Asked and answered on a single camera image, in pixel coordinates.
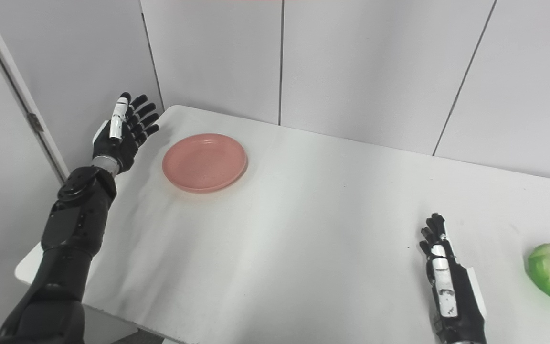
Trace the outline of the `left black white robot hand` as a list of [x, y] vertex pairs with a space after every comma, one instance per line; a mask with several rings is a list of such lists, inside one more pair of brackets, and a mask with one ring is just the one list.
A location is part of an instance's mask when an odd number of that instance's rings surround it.
[[139, 148], [159, 131], [160, 115], [146, 94], [134, 99], [129, 92], [120, 95], [109, 118], [93, 137], [92, 165], [113, 176], [128, 171]]

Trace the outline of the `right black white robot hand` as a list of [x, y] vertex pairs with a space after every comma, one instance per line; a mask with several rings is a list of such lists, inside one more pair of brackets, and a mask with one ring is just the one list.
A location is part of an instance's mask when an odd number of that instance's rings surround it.
[[441, 344], [486, 344], [485, 305], [472, 268], [456, 259], [445, 219], [433, 213], [420, 231], [435, 312], [434, 333]]

